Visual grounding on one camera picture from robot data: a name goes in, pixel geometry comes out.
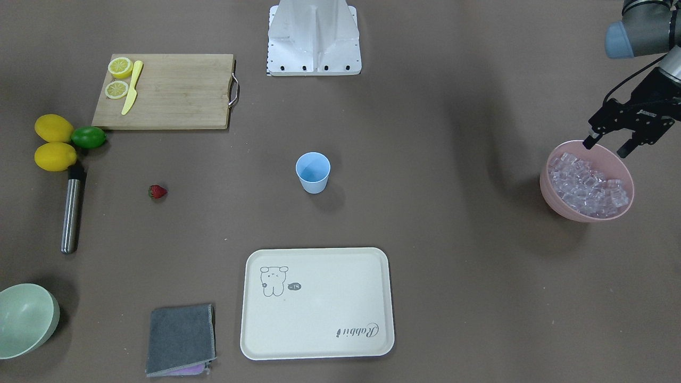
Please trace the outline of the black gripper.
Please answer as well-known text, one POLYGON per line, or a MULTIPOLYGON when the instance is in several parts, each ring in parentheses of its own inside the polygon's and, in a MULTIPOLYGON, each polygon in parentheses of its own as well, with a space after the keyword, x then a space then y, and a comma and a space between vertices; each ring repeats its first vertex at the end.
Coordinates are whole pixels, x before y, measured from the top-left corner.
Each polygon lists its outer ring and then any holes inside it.
POLYGON ((632 137, 618 149, 625 159, 639 145, 654 145, 675 121, 679 121, 679 80, 662 69, 654 69, 621 103, 615 98, 605 101, 588 120, 588 136, 582 141, 587 150, 613 131, 629 129, 632 137))

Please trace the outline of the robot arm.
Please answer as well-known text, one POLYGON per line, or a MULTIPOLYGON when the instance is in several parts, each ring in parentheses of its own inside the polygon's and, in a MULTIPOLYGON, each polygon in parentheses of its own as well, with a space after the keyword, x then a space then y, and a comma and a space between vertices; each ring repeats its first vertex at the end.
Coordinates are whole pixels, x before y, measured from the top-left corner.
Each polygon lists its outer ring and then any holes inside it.
POLYGON ((680 13, 679 1, 625 1, 621 19, 605 34, 605 52, 611 59, 649 54, 658 58, 627 102, 606 94, 589 119, 591 130, 583 141, 591 149, 606 134, 628 129, 632 136, 617 150, 626 158, 642 145, 654 145, 680 119, 680 13))

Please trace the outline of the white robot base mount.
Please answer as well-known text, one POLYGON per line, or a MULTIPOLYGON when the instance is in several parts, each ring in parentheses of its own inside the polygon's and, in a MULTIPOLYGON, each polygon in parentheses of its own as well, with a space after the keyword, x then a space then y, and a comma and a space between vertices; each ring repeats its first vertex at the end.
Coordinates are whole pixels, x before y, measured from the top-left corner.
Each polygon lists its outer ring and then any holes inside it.
POLYGON ((280 1, 268 15, 267 75, 362 72, 358 13, 346 1, 280 1))

